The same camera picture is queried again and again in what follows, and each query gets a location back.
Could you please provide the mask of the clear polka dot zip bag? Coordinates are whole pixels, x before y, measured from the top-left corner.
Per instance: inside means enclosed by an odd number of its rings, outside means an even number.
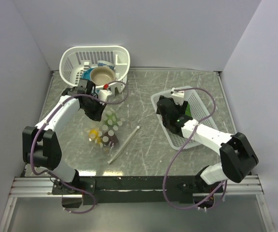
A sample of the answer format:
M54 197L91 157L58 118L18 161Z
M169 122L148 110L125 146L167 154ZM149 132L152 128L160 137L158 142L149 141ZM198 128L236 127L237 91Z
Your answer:
M129 121L112 108L103 111L101 120L91 121L84 129L93 148L107 155L112 164L124 151L140 126L132 126Z

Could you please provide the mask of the green fake bell pepper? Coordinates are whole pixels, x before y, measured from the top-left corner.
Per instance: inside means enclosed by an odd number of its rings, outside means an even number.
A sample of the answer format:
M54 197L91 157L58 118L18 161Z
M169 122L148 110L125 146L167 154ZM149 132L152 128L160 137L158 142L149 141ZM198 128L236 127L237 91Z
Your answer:
M190 109L190 105L189 104L187 104L187 106L186 106L185 115L187 115L189 117L192 117L191 109Z

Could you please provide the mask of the dark maroon fake fig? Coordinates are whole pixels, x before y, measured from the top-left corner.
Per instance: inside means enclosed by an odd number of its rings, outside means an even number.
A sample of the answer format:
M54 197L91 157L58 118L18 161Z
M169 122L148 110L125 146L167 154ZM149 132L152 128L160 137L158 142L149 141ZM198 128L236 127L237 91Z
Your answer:
M102 136L102 143L104 146L115 147L119 144L119 140L115 134L109 135L108 133L105 133Z

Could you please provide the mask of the light green fake lime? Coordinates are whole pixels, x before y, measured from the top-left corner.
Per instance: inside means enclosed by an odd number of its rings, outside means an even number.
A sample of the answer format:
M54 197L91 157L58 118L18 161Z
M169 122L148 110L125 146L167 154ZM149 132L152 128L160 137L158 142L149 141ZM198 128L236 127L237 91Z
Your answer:
M107 126L110 127L118 125L116 113L113 111L106 111L104 115L104 122Z

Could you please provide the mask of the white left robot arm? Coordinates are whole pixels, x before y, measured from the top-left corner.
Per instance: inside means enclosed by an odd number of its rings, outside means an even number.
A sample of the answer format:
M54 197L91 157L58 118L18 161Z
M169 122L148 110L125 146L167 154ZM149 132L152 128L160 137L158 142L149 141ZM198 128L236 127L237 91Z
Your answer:
M23 160L35 175L48 173L63 183L69 194L77 193L83 186L77 170L62 160L58 134L80 109L92 121L100 121L110 92L86 87L67 88L51 112L34 127L25 127L22 133Z

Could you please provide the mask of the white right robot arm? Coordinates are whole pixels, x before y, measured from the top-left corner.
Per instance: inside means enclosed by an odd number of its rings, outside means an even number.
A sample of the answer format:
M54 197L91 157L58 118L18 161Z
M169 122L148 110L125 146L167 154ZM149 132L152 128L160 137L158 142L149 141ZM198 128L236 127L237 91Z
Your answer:
M220 156L219 163L207 166L197 174L198 191L207 192L213 184L224 180L240 183L259 163L247 137L240 132L225 133L199 123L186 115L186 105L186 101L180 105L173 98L161 95L156 113L171 133L186 139L191 137Z

